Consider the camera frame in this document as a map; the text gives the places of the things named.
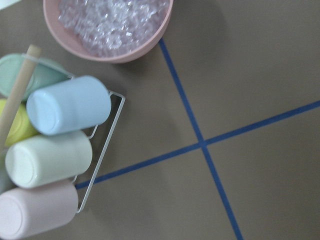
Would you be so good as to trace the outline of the pink bowl of ice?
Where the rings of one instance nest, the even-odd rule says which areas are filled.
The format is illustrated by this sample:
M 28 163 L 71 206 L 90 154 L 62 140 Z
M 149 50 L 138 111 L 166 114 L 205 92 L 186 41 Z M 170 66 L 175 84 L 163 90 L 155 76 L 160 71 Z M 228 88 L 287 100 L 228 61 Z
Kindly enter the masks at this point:
M 136 60 L 160 41 L 172 0 L 45 0 L 43 13 L 54 39 L 86 60 L 114 64 Z

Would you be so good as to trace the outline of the blue cup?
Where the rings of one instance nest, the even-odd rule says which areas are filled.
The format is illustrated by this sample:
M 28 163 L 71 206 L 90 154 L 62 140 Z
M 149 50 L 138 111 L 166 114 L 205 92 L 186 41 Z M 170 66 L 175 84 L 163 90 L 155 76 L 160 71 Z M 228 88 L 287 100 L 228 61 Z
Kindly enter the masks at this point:
M 26 111 L 33 127 L 53 136 L 104 123 L 112 108 L 111 94 L 97 78 L 72 78 L 34 91 Z

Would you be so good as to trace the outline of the mint green cup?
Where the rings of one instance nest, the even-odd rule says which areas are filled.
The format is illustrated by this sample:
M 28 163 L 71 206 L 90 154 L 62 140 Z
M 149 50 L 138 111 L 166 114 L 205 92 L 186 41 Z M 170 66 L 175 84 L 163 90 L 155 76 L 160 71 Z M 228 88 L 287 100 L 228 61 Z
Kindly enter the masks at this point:
M 0 94 L 8 97 L 20 72 L 24 57 L 21 53 L 12 53 L 0 58 Z M 24 92 L 23 101 L 34 91 L 71 78 L 71 75 L 59 63 L 40 58 L 30 82 Z

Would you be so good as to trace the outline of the cream white cup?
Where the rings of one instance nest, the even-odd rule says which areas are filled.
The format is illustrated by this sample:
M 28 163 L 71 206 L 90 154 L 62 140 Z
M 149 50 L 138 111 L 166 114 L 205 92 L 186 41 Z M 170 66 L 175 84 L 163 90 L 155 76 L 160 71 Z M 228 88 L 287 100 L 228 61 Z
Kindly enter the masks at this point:
M 83 174 L 92 158 L 91 142 L 79 130 L 15 143 L 6 153 L 5 168 L 15 185 L 32 189 Z

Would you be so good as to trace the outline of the yellow cup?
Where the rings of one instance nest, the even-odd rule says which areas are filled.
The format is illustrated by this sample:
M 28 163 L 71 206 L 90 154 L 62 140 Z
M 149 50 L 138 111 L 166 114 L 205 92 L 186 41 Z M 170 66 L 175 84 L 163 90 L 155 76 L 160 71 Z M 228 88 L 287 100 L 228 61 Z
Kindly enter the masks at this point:
M 33 127 L 27 114 L 26 105 L 21 103 L 12 126 L 5 140 L 5 146 L 10 147 L 20 141 L 38 135 L 39 132 Z

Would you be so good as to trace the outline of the pink cup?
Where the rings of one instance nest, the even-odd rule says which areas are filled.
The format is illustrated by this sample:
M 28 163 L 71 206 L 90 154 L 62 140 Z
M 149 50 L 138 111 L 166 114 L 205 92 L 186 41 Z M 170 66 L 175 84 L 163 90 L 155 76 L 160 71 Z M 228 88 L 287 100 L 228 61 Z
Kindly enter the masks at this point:
M 78 192 L 69 180 L 0 195 L 0 238 L 19 240 L 68 224 L 78 210 Z

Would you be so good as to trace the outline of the white bear serving tray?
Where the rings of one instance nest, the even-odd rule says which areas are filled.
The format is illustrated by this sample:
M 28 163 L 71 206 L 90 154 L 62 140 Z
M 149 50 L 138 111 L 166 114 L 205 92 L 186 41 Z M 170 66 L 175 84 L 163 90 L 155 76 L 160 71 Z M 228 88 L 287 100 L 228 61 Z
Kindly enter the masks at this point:
M 0 0 L 0 10 L 4 10 L 14 4 L 19 3 L 21 0 Z

